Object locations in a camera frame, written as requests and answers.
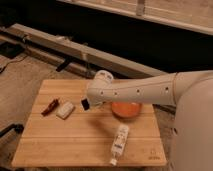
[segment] wooden table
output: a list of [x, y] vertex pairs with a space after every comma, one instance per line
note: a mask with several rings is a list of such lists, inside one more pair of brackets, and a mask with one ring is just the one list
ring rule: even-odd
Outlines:
[[[130, 127], [124, 155], [118, 166], [163, 166], [166, 158], [153, 106], [144, 104], [139, 117], [120, 120], [109, 103], [84, 111], [88, 80], [45, 80], [39, 90], [22, 134], [12, 165], [14, 167], [110, 166], [111, 145], [120, 123]], [[75, 111], [67, 120], [53, 111], [41, 112], [54, 99], [71, 101]]]

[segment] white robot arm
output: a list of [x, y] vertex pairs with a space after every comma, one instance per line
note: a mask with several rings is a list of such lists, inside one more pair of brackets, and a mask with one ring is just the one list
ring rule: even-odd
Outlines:
[[112, 81], [112, 74], [99, 71], [87, 87], [88, 105], [123, 101], [177, 106], [170, 170], [213, 170], [213, 71]]

